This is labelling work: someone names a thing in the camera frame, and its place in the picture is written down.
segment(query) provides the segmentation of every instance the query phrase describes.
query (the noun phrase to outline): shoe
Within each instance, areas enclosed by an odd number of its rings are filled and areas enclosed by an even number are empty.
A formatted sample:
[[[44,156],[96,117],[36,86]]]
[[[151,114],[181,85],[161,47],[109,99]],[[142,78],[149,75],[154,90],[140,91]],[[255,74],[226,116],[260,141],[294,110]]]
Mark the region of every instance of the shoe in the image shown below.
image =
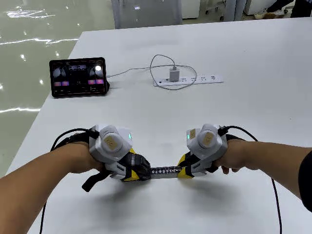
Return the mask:
[[[253,16],[256,20],[276,19],[276,18],[282,18],[284,16],[284,12],[282,10],[277,10],[274,12],[267,12],[267,9],[264,9],[263,11],[256,13]]]

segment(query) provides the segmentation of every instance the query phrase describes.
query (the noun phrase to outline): forearm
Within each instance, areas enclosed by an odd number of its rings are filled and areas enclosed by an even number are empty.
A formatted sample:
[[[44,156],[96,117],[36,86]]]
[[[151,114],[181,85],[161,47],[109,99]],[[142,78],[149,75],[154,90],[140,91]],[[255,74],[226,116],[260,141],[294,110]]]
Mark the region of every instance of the forearm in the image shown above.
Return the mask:
[[[300,198],[298,173],[302,160],[312,150],[290,145],[246,142],[250,169],[260,169]]]
[[[66,154],[70,151],[60,148],[0,179],[0,234],[28,231],[52,190],[71,170]]]

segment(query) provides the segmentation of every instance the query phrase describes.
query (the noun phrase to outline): person's left arm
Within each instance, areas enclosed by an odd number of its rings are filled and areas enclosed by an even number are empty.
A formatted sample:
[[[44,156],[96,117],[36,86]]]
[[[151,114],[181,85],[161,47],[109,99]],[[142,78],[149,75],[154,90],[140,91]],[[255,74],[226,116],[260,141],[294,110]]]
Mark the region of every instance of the person's left arm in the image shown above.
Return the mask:
[[[71,143],[37,157],[0,179],[0,234],[27,233],[48,196],[68,173],[100,169],[86,143]]]

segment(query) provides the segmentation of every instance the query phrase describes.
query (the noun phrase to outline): person's right arm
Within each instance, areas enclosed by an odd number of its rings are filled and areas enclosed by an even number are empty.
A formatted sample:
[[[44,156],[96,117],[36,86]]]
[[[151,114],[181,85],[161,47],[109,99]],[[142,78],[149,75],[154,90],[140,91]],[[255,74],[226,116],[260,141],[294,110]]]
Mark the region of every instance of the person's right arm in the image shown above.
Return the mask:
[[[229,169],[237,172],[242,167],[251,170],[260,169],[298,198],[301,198],[298,174],[301,162],[310,151],[312,151],[312,148],[229,140],[227,152],[214,164],[215,166],[222,166],[225,174],[229,173]]]

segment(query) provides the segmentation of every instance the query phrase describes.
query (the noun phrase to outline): power outlet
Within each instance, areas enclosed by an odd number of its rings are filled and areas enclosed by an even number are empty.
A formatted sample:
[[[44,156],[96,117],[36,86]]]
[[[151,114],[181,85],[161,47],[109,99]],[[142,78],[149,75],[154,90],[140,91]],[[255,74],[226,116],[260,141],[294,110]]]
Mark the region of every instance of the power outlet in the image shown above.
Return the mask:
[[[187,85],[194,82],[195,77],[180,77],[177,82],[169,82],[169,78],[155,79],[159,86]],[[223,83],[223,77],[217,75],[198,75],[194,84]]]

